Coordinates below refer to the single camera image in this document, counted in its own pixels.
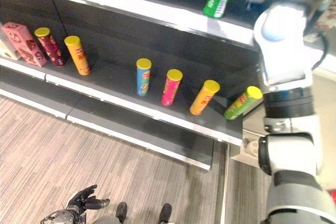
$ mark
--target yellow lid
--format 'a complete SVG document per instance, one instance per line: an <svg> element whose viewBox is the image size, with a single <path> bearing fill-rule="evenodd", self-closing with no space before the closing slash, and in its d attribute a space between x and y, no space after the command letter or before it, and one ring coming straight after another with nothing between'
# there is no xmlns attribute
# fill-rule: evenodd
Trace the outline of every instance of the yellow lid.
<svg viewBox="0 0 336 224"><path fill-rule="evenodd" d="M221 88L219 83L213 80L206 80L203 87L214 93L218 92Z"/></svg>
<svg viewBox="0 0 336 224"><path fill-rule="evenodd" d="M171 69L167 72L167 77L172 81L180 81L183 77L183 74L178 69Z"/></svg>
<svg viewBox="0 0 336 224"><path fill-rule="evenodd" d="M263 97L261 90L255 86L249 86L246 91L248 96L253 99L260 99Z"/></svg>
<svg viewBox="0 0 336 224"><path fill-rule="evenodd" d="M141 58L136 61L136 66L140 69L149 69L152 66L152 63L149 59Z"/></svg>
<svg viewBox="0 0 336 224"><path fill-rule="evenodd" d="M71 46L71 45L76 45L76 44L79 44L80 43L80 39L78 36L68 36L64 39L64 43L65 45L67 46Z"/></svg>
<svg viewBox="0 0 336 224"><path fill-rule="evenodd" d="M37 37L44 37L50 34L50 29L48 27L37 28L34 32Z"/></svg>

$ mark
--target lower shelf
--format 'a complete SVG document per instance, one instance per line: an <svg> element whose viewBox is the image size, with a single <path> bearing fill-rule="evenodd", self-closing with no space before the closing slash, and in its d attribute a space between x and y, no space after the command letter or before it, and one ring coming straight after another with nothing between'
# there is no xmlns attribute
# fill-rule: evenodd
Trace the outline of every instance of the lower shelf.
<svg viewBox="0 0 336 224"><path fill-rule="evenodd" d="M209 170L214 140L147 116L82 97L67 119Z"/></svg>
<svg viewBox="0 0 336 224"><path fill-rule="evenodd" d="M0 68L0 94L71 122L209 170L214 140Z"/></svg>
<svg viewBox="0 0 336 224"><path fill-rule="evenodd" d="M0 94L65 119L81 94L0 68Z"/></svg>

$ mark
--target shelf edge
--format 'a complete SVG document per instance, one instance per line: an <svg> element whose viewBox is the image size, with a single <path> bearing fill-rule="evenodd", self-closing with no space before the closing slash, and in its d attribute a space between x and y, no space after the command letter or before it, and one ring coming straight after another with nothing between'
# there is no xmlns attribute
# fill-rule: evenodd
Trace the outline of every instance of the shelf edge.
<svg viewBox="0 0 336 224"><path fill-rule="evenodd" d="M180 119L180 118L176 118L174 116L165 114L161 111L158 110L154 110L154 109L150 109L148 107L136 104L134 102L130 102L127 100L124 100L122 98L118 98L115 97L113 95L109 95L106 93L103 93L101 91L95 90L93 88L88 88L85 87L83 85L59 78L59 77L55 77L51 74L46 74L46 81L54 83L56 85L60 85L63 86L65 88L68 89L72 89L72 90L76 90L80 93L83 93L85 95L88 95L89 97L93 97L96 98L100 101L106 101L130 110L133 110L135 112L147 115L155 120L159 120L159 121L165 121L165 122L169 122L171 124L177 125L177 126L181 126L185 129L197 132L197 133L201 133L205 136L210 136L212 138L215 138L216 140L220 141L220 142L226 142L229 144L234 144L237 146L241 145L241 139L229 136L223 132L219 132L219 131L214 131L212 129L206 128L204 126L198 125L198 124L194 124L192 122Z"/></svg>
<svg viewBox="0 0 336 224"><path fill-rule="evenodd" d="M42 110L44 112L47 112L47 113L50 113L52 115L54 115L55 117L57 118L62 118L62 119L65 119L66 118L66 114L65 113L62 113L60 111L57 111L57 110L54 110L52 108L49 108L47 106L44 106L42 104L39 104L37 102L34 102L34 101L31 101L29 99L26 99L26 98L23 98L23 97L20 97L19 95L16 95L16 94L13 94L13 93L10 93L6 90L3 90L3 89L0 89L0 94L1 95L4 95L6 97L9 97L13 100L16 100L18 102L21 102L21 103L24 103L26 105L29 105L29 106L32 106L34 108L37 108L39 110Z"/></svg>
<svg viewBox="0 0 336 224"><path fill-rule="evenodd" d="M230 40L242 46L254 48L253 30L222 20L208 18L182 8L171 7L147 0L69 0L81 4L95 3L98 6L115 8L146 20L161 23L177 30L206 34Z"/></svg>
<svg viewBox="0 0 336 224"><path fill-rule="evenodd" d="M144 141L142 141L142 140L139 140L139 139L136 139L136 138L133 138L133 137L124 135L124 134L122 134L122 133L119 133L119 132L116 132L116 131L107 129L107 128L105 128L105 127L101 127L101 126L96 125L96 124L94 124L94 123L90 123L90 122L87 122L87 121L85 121L85 120L82 120L82 119L73 117L73 116L71 116L71 115L67 116L67 120L70 121L70 122L72 122L72 123L77 123L77 124L83 125L83 126L85 126L85 127L91 128L91 129L93 129L93 130L96 130L96 131L105 133L105 134L107 134L107 135L110 135L110 136L114 136L114 137L123 139L123 140L125 140L125 141L127 141L127 142L130 142L130 143L132 143L132 144L136 144L136 145L142 146L142 147L144 147L144 148L147 148L147 149L150 149L150 150L159 152L159 153L164 154L164 155L167 155L167 156L169 156L169 157L176 158L176 159L178 159L178 160L184 161L184 162L189 163L189 164L191 164L191 165L195 165L195 166L197 166L197 167L200 167L200 168L203 168L203 169L206 169L206 170L210 170L210 168L211 168L209 165L203 164L203 163L198 162L198 161L196 161L196 160L193 160L193 159L191 159L191 158L188 158L188 157L182 156L182 155L180 155L180 154L177 154L177 153L168 151L168 150L163 149L163 148L160 148L160 147L158 147L158 146L156 146L156 145L153 145L153 144L144 142Z"/></svg>
<svg viewBox="0 0 336 224"><path fill-rule="evenodd" d="M38 70L35 70L35 69L32 69L32 68L27 67L27 66L20 65L16 62L13 62L13 61L6 60L4 58L0 58L0 65L4 66L6 68L13 69L13 70L18 71L18 72L21 72L21 73L25 73L29 76L33 76L33 77L38 78L40 80L45 80L45 76L46 76L45 73L43 73L41 71L38 71Z"/></svg>

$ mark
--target blue pringles can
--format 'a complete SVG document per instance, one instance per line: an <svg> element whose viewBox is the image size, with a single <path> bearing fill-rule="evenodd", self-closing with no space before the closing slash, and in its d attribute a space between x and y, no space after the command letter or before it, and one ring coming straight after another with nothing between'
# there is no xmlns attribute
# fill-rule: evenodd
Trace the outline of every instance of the blue pringles can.
<svg viewBox="0 0 336 224"><path fill-rule="evenodd" d="M136 61L137 75L137 93L140 96L145 96L148 91L149 77L151 74L152 62L149 59L141 58Z"/></svg>

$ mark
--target leg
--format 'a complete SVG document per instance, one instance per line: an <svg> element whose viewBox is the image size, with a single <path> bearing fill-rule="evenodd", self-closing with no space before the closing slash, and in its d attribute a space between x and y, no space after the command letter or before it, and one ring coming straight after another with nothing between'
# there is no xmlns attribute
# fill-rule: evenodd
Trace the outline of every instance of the leg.
<svg viewBox="0 0 336 224"><path fill-rule="evenodd" d="M120 224L116 216L105 215L93 222L93 224Z"/></svg>
<svg viewBox="0 0 336 224"><path fill-rule="evenodd" d="M126 219L127 205L125 202L121 202L117 206L115 216L105 215L93 222L93 224L121 224Z"/></svg>
<svg viewBox="0 0 336 224"><path fill-rule="evenodd" d="M160 212L158 224L167 224L171 213L172 206L168 203L164 204Z"/></svg>

